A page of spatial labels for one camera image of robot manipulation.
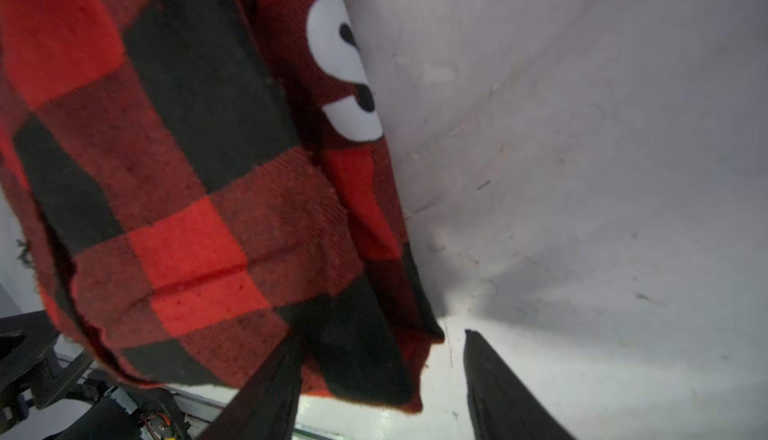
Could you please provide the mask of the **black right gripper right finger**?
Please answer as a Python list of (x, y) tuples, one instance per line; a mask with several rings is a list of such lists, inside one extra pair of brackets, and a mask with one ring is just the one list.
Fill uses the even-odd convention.
[(573, 440), (481, 333), (468, 330), (463, 353), (468, 410), (480, 440)]

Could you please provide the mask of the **red black plaid shirt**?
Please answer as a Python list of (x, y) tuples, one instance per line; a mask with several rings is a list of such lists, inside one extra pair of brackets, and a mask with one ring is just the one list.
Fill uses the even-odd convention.
[(422, 408), (422, 289), (345, 0), (1, 0), (1, 184), (118, 379)]

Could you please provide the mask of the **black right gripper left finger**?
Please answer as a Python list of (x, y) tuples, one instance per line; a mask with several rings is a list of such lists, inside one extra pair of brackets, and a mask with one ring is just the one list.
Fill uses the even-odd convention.
[(298, 335), (281, 341), (198, 439), (291, 439), (302, 389), (303, 356)]

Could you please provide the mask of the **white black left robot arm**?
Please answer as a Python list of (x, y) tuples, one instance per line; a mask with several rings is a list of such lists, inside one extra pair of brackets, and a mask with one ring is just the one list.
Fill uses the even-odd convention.
[(87, 406), (51, 439), (190, 439), (191, 425), (164, 389), (122, 386), (94, 369), (83, 351), (63, 366), (55, 352), (60, 333), (43, 311), (1, 320), (1, 433), (62, 400)]

